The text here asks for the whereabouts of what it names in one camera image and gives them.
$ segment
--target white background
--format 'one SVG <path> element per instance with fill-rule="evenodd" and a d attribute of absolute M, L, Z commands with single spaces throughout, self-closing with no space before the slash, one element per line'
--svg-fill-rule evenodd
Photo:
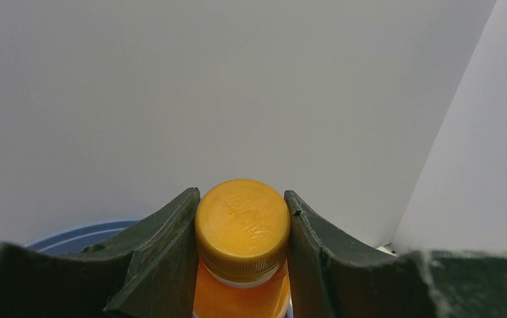
<path fill-rule="evenodd" d="M 0 240 L 231 178 L 390 242 L 494 0 L 0 0 Z"/>
<path fill-rule="evenodd" d="M 394 249 L 507 250 L 507 0 L 493 9 Z"/>

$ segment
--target orange bottle cap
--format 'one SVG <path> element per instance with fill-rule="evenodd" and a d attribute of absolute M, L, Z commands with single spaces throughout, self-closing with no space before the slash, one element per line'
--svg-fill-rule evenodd
<path fill-rule="evenodd" d="M 197 250 L 222 280 L 257 282 L 285 260 L 291 230 L 283 198 L 254 180 L 230 180 L 212 188 L 195 215 Z"/>

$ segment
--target white wall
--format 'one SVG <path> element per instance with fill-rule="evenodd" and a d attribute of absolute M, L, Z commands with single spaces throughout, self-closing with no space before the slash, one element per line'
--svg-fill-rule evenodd
<path fill-rule="evenodd" d="M 249 177 L 389 242 L 493 3 L 0 0 L 0 239 Z"/>
<path fill-rule="evenodd" d="M 393 246 L 507 250 L 507 0 L 493 9 Z"/>

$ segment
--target blue object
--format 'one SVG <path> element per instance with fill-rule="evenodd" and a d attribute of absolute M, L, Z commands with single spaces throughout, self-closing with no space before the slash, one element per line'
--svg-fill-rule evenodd
<path fill-rule="evenodd" d="M 48 255 L 78 253 L 86 246 L 109 239 L 136 222 L 138 220 L 87 224 L 36 240 L 26 244 L 26 247 Z M 285 318 L 293 318 L 293 308 L 291 306 L 289 306 Z"/>

